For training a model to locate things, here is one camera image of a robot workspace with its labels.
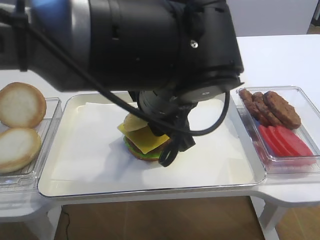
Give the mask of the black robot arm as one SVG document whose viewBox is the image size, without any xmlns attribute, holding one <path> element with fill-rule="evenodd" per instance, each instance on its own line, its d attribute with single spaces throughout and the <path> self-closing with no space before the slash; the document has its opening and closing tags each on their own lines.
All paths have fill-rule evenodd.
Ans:
<svg viewBox="0 0 320 240">
<path fill-rule="evenodd" d="M 0 67 L 32 71 L 61 92 L 128 91 L 156 135 L 185 151 L 187 114 L 229 96 L 244 67 L 224 0 L 8 0 L 0 3 Z"/>
</svg>

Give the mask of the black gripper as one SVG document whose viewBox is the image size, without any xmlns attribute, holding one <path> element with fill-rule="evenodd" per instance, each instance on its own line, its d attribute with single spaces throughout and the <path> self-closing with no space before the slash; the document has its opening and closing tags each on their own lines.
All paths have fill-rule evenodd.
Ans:
<svg viewBox="0 0 320 240">
<path fill-rule="evenodd" d="M 180 100 L 171 95 L 171 91 L 129 91 L 131 99 L 137 103 L 138 109 L 155 119 L 162 120 L 177 129 L 190 129 L 188 114 L 196 107 L 195 103 L 181 103 Z M 177 148 L 184 152 L 193 147 L 196 143 L 189 134 L 180 134 L 176 131 L 164 128 L 153 123 L 148 124 L 151 132 L 157 136 L 167 135 L 175 141 L 178 136 Z"/>
</svg>

